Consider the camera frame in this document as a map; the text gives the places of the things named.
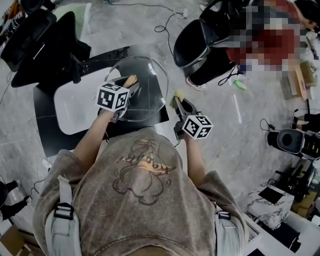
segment white box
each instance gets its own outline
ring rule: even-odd
[[[214,125],[206,115],[188,115],[182,130],[193,139],[208,137]]]
[[[98,88],[95,104],[100,108],[115,112],[126,106],[129,92],[127,88],[106,83]]]

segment printed graphic on shirt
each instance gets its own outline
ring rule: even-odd
[[[160,146],[154,139],[137,139],[127,156],[117,161],[125,163],[122,169],[116,169],[113,189],[120,193],[132,193],[137,200],[146,206],[157,203],[165,186],[171,185],[169,174],[176,167],[169,166],[159,156]]]

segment person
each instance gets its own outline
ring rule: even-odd
[[[111,138],[97,158],[113,115],[102,110],[74,151],[57,155],[33,215],[42,250],[48,255],[46,220],[60,177],[72,188],[83,256],[242,255],[246,222],[218,173],[206,174],[198,142],[184,137],[187,175],[153,127]]]
[[[298,121],[308,122],[306,124],[297,124]],[[320,132],[320,113],[319,114],[304,114],[298,117],[293,117],[292,129],[299,129],[301,131],[311,131],[314,133]]]
[[[7,184],[4,184],[2,181],[0,181],[0,222],[15,216],[24,207],[31,203],[31,198],[29,196],[26,196],[23,200],[15,203],[14,205],[5,205],[8,193],[10,193],[15,188],[19,190],[20,186],[20,180],[14,180]]]
[[[299,5],[288,0],[255,1],[254,6],[264,7],[264,14],[252,9],[252,17],[255,21],[266,23],[267,17],[283,19],[286,16],[284,13],[286,13],[288,23],[282,24],[282,29],[278,29],[275,25],[272,25],[273,21],[271,19],[270,24],[262,24],[263,27],[255,22],[247,33],[249,35],[247,38],[250,40],[244,42],[245,46],[212,47],[206,61],[198,70],[186,78],[186,83],[198,91],[205,91],[207,82],[230,71],[236,65],[239,70],[232,75],[253,71],[252,68],[256,64],[269,66],[271,70],[278,69],[285,63],[293,65],[297,58],[297,49],[300,47],[300,32],[295,31],[297,29],[290,26],[290,22],[293,25],[300,24],[307,30],[319,30],[316,22],[305,18],[302,14],[298,7],[303,6],[300,2],[303,2],[303,0],[299,0]]]

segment black table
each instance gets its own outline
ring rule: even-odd
[[[90,58],[85,63],[88,69],[82,75],[85,76],[107,67],[113,67],[121,59],[128,56],[149,56],[144,49],[147,49],[145,45],[133,45],[109,51]],[[121,71],[121,75],[126,75],[125,70]],[[73,150],[87,132],[87,130],[84,130],[72,135],[67,135],[59,128],[54,103],[54,95],[59,87],[70,82],[71,80],[72,78],[70,75],[59,74],[51,79],[48,79],[46,82],[41,82],[39,85],[33,88],[35,116],[41,143],[46,157],[51,157],[58,154],[59,150],[61,149]],[[154,93],[161,94],[160,88],[159,90],[155,90]],[[167,109],[164,106],[159,112],[145,121],[127,122],[119,120],[116,123],[110,123],[106,132],[108,137],[112,138],[155,124],[166,122],[168,120],[169,116]]]

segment gray t-shirt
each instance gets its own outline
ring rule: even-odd
[[[45,223],[59,201],[59,175],[72,187],[83,256],[135,255],[152,247],[168,255],[215,255],[216,204],[246,225],[215,171],[195,187],[172,143],[145,128],[111,139],[86,174],[72,152],[59,152],[33,216],[46,254]]]

